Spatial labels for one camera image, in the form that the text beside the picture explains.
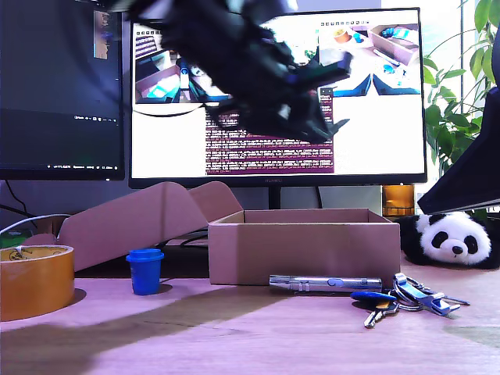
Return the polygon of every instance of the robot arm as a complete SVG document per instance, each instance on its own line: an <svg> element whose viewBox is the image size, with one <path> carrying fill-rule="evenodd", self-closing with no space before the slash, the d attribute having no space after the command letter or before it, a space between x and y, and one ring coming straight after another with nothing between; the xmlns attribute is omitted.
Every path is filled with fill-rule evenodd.
<svg viewBox="0 0 500 375"><path fill-rule="evenodd" d="M260 25L297 9L291 0L100 0L132 22L160 30L162 48L199 66L231 99L206 107L214 122L239 112L237 128L311 143L331 141L338 124L323 117L319 86L349 77L352 56L328 66L295 63L290 48Z"/></svg>

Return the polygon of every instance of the packing tape roll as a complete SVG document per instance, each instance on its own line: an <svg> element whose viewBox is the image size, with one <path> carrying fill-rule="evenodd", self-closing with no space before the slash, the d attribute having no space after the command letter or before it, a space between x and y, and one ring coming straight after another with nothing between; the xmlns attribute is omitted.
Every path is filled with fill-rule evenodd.
<svg viewBox="0 0 500 375"><path fill-rule="evenodd" d="M73 248L49 245L0 250L0 321L51 313L69 305L73 295Z"/></svg>

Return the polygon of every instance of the panda plush toy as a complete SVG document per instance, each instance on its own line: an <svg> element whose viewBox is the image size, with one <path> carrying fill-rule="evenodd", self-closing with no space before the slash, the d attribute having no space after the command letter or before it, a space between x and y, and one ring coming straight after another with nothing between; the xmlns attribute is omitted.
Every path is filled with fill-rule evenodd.
<svg viewBox="0 0 500 375"><path fill-rule="evenodd" d="M406 216L395 222L400 227L401 250L412 263L484 270L500 267L498 234L488 232L482 222L465 212Z"/></svg>

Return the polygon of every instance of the monitor screen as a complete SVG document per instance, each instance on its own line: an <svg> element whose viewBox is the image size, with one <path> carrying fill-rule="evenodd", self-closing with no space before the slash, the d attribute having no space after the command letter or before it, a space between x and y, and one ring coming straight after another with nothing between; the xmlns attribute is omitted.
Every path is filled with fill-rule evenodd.
<svg viewBox="0 0 500 375"><path fill-rule="evenodd" d="M121 15L3 0L0 179L122 180Z"/></svg>
<svg viewBox="0 0 500 375"><path fill-rule="evenodd" d="M318 59L327 65L343 51L353 55L348 79L318 87L326 121L347 123L321 145L221 130L200 102L217 105L227 93L176 51L162 49L157 30L135 24L132 187L161 180L303 186L427 179L418 9L293 13L263 26L287 43L298 64ZM238 123L238 114L222 121Z"/></svg>

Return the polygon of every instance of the open cardboard box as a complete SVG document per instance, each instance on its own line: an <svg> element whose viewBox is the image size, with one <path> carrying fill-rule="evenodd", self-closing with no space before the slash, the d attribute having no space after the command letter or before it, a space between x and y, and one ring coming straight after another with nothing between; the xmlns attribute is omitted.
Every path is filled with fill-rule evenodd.
<svg viewBox="0 0 500 375"><path fill-rule="evenodd" d="M271 274L379 277L400 261L399 225L368 209L240 211L209 224L213 284L269 284Z"/></svg>
<svg viewBox="0 0 500 375"><path fill-rule="evenodd" d="M368 209L244 211L220 182L157 184L47 222L24 244L70 246L82 270L207 225L213 284L266 285L281 273L380 277L390 287L399 272L398 224Z"/></svg>
<svg viewBox="0 0 500 375"><path fill-rule="evenodd" d="M388 27L397 27L400 25L380 25L368 30L368 38L370 38L375 49L378 49L385 55L395 59L401 64L408 66L415 59L419 57L419 46L414 45L409 41L398 39L386 39L382 37L382 31ZM412 28L417 25L404 25L405 27Z"/></svg>

